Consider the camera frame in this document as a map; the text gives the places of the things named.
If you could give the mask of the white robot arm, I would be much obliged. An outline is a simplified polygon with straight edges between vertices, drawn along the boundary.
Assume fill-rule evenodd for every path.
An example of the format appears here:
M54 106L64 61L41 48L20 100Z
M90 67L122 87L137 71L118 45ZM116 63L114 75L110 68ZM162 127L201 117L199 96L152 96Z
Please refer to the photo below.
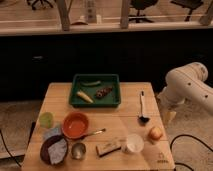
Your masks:
M166 86L158 94L165 126L175 118L175 108L182 105L186 99L197 103L213 115L213 87L205 84L207 78L207 67L200 62L174 68L166 74Z

